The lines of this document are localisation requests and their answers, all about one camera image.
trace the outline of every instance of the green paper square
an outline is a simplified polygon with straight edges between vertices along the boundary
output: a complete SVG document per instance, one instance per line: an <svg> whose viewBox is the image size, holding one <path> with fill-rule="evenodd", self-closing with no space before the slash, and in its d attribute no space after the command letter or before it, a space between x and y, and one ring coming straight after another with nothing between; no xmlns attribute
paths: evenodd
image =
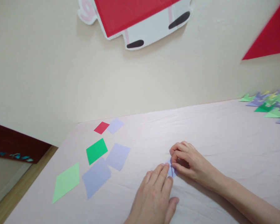
<svg viewBox="0 0 280 224"><path fill-rule="evenodd" d="M98 140L88 149L86 149L89 165L95 162L98 158L108 151L104 139Z"/></svg>
<svg viewBox="0 0 280 224"><path fill-rule="evenodd" d="M79 184L79 181L80 181L79 163L76 163L75 165L68 168L63 173L59 174L56 178L52 204L54 204L67 192L69 192L71 189L77 186Z"/></svg>

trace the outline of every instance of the finger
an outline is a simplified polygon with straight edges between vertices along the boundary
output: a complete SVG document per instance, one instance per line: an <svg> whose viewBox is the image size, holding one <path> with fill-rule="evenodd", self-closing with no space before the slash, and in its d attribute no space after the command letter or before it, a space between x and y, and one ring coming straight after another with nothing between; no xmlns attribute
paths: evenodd
<svg viewBox="0 0 280 224"><path fill-rule="evenodd" d="M152 175L151 175L151 177L149 179L148 184L150 184L150 185L154 185L155 184L155 182L156 182L156 180L157 180L161 170L163 169L163 167L164 167L164 164L160 164L160 165L158 165L156 167L156 169L152 172Z"/></svg>
<svg viewBox="0 0 280 224"><path fill-rule="evenodd" d="M176 163L178 158L189 162L188 153L181 152L181 151L175 151L171 157L171 163Z"/></svg>
<svg viewBox="0 0 280 224"><path fill-rule="evenodd" d="M190 169L187 169L178 163L172 163L172 167L175 168L180 174L190 176Z"/></svg>
<svg viewBox="0 0 280 224"><path fill-rule="evenodd" d="M186 141L182 141L181 143L182 143L184 146L186 146L186 147L190 148L189 143L187 143Z"/></svg>
<svg viewBox="0 0 280 224"><path fill-rule="evenodd" d="M173 186L173 178L169 176L166 178L162 188L162 194L164 195L164 197L167 198L167 200L169 200L172 186Z"/></svg>
<svg viewBox="0 0 280 224"><path fill-rule="evenodd" d="M190 151L190 149L188 147L186 147L185 145L183 145L180 142L175 143L171 147L171 149L174 150L174 151L179 150L179 151L182 151L182 152L189 152Z"/></svg>
<svg viewBox="0 0 280 224"><path fill-rule="evenodd" d="M178 197L173 197L170 198L169 200L169 204L168 204L168 210L166 213L166 217L165 217L165 224L169 224L175 211L176 211L176 206L179 203L179 198Z"/></svg>
<svg viewBox="0 0 280 224"><path fill-rule="evenodd" d="M153 172L153 171L151 170L151 171L148 171L148 172L146 173L146 175L145 175L145 177L144 177L142 183L147 184L147 183L149 182L149 179L150 179L150 177L152 176L152 172Z"/></svg>
<svg viewBox="0 0 280 224"><path fill-rule="evenodd" d="M169 170L169 163L166 163L156 180L155 186L160 190L162 190L162 187L164 185L165 179L168 174L168 170Z"/></svg>
<svg viewBox="0 0 280 224"><path fill-rule="evenodd" d="M138 199L138 195L141 194L141 192L143 191L144 186L145 186L145 184L148 183L148 181L149 181L151 175L152 175L152 171L148 171L148 172L146 173L145 177L143 178L143 181L142 181L142 183L141 183L141 185L140 185L140 187L139 187L139 189L138 189L138 191L137 191L137 193L136 193L135 200L134 200L134 202L133 202L133 204L132 204L132 208L131 208L130 213L133 211L133 209L134 209L134 207L135 207L136 201L137 201L137 199Z"/></svg>

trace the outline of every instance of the floor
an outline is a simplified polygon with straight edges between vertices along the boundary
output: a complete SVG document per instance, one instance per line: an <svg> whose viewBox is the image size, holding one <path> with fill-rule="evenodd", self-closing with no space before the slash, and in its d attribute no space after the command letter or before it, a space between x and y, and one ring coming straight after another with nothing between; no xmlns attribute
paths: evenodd
<svg viewBox="0 0 280 224"><path fill-rule="evenodd" d="M27 170L27 172L20 178L11 191L0 202L0 224L3 224L8 218L10 213L16 207L18 202L27 192L29 187L33 184L43 168L47 165L54 153L57 151L57 147L51 146L46 154L41 158L37 164L33 164Z"/></svg>

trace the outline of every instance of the right hand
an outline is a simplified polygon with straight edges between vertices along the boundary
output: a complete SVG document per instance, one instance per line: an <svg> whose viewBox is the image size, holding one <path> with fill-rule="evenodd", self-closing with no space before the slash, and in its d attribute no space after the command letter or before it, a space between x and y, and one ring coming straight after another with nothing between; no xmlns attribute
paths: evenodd
<svg viewBox="0 0 280 224"><path fill-rule="evenodd" d="M204 187L219 191L227 178L207 161L190 143L178 142L170 149L172 166Z"/></svg>

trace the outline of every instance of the red paper square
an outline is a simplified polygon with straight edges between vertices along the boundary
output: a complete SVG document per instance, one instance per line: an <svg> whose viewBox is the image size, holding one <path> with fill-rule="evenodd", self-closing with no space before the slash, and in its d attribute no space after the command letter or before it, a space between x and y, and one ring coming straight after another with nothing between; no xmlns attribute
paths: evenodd
<svg viewBox="0 0 280 224"><path fill-rule="evenodd" d="M109 126L109 124L107 124L105 122L101 122L99 124L99 126L97 126L96 129L94 129L94 131L99 134L102 134L107 129L108 126Z"/></svg>

